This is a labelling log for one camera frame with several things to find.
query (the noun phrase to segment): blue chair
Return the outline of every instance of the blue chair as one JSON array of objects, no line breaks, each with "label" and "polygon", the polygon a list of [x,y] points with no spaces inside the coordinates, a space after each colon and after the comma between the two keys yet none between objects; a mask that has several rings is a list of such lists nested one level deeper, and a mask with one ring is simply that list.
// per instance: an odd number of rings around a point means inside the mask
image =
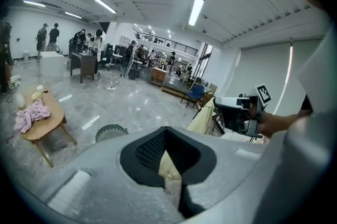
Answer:
[{"label": "blue chair", "polygon": [[204,89],[205,87],[203,87],[202,85],[196,85],[194,88],[192,88],[192,93],[185,93],[183,98],[180,100],[180,103],[183,101],[184,97],[186,95],[189,96],[189,98],[187,99],[187,106],[189,105],[191,99],[195,99],[195,102],[197,102],[198,100],[201,99],[202,94],[204,93]]}]

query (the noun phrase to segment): gray floor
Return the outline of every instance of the gray floor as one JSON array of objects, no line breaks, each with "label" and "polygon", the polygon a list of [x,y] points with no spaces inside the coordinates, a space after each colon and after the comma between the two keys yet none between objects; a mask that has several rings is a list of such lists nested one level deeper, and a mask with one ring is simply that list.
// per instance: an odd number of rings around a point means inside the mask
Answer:
[{"label": "gray floor", "polygon": [[[20,74],[22,84],[17,89],[23,91],[29,85],[46,84],[57,99],[72,95],[61,102],[67,118],[67,130],[78,141],[75,146],[61,130],[55,130],[41,141],[45,152],[54,162],[54,170],[72,160],[80,151],[95,142],[99,128],[118,123],[129,133],[165,125],[187,127],[192,121],[196,108],[185,108],[180,99],[161,92],[160,88],[148,85],[145,80],[135,81],[121,78],[115,91],[107,90],[116,83],[118,71],[103,70],[103,75],[91,81],[85,78],[80,84],[79,70],[70,77],[70,71],[56,76],[40,77],[35,60],[19,62],[12,75]],[[8,168],[9,175],[18,180],[28,190],[34,192],[40,178],[47,176],[52,168],[41,157],[38,150],[13,130],[17,107],[15,101],[7,103],[9,94],[0,97],[1,159]],[[83,130],[89,120],[100,116],[89,128]]]}]

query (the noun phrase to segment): pink cloth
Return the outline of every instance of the pink cloth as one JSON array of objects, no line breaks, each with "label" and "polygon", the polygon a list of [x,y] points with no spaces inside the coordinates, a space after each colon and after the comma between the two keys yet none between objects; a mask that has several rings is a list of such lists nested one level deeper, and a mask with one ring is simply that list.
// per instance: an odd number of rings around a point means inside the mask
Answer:
[{"label": "pink cloth", "polygon": [[42,99],[38,99],[24,111],[18,111],[15,118],[14,130],[26,133],[35,121],[51,116],[51,108],[42,104]]}]

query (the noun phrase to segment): railing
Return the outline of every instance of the railing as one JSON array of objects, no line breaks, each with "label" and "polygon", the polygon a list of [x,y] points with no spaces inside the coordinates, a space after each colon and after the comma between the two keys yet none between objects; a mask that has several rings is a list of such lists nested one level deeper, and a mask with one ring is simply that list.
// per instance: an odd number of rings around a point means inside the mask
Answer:
[{"label": "railing", "polygon": [[194,56],[196,56],[196,54],[198,53],[197,49],[186,46],[182,43],[171,41],[171,40],[168,40],[166,38],[159,37],[159,36],[156,36],[156,35],[139,33],[135,29],[133,29],[133,30],[134,30],[136,38],[139,39],[139,40],[157,43],[157,44],[160,44],[160,45],[163,45],[163,46],[166,46],[166,47],[170,47],[170,48],[175,49],[177,51],[185,52],[185,53],[188,53],[188,54],[191,54],[191,55],[194,55]]}]

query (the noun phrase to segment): fluorescent light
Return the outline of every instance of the fluorescent light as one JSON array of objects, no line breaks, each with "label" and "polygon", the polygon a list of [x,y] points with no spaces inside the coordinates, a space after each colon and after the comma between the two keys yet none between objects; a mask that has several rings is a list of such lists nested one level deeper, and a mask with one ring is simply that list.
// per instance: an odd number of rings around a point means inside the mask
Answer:
[{"label": "fluorescent light", "polygon": [[24,3],[26,4],[31,4],[31,5],[35,5],[35,6],[40,6],[40,7],[45,7],[45,5],[33,2],[33,1],[27,1],[27,0],[23,0]]},{"label": "fluorescent light", "polygon": [[77,15],[75,15],[75,14],[71,14],[71,13],[69,13],[69,12],[64,12],[65,14],[68,14],[68,15],[70,15],[70,16],[74,16],[74,17],[76,17],[76,18],[79,18],[79,19],[82,19],[82,17],[79,17],[79,16],[77,16]]},{"label": "fluorescent light", "polygon": [[191,12],[189,25],[192,25],[192,26],[195,25],[196,19],[198,19],[199,13],[201,11],[201,8],[204,2],[205,0],[194,0],[194,5],[193,5],[192,12]]},{"label": "fluorescent light", "polygon": [[111,11],[113,14],[116,14],[117,11],[114,10],[113,8],[109,7],[107,4],[105,4],[102,0],[95,0],[97,3],[101,4],[104,6],[107,10]]},{"label": "fluorescent light", "polygon": [[282,93],[281,93],[281,96],[279,98],[279,101],[275,107],[275,110],[273,112],[273,114],[275,114],[281,104],[281,101],[283,99],[283,95],[284,95],[284,92],[285,92],[285,89],[286,89],[286,86],[288,85],[288,79],[289,79],[289,76],[290,76],[290,70],[291,70],[291,64],[293,62],[293,46],[290,46],[290,51],[289,51],[289,64],[288,64],[288,71],[286,73],[286,77],[285,77],[285,82],[284,82],[284,86],[283,86],[283,90],[282,90]]}]

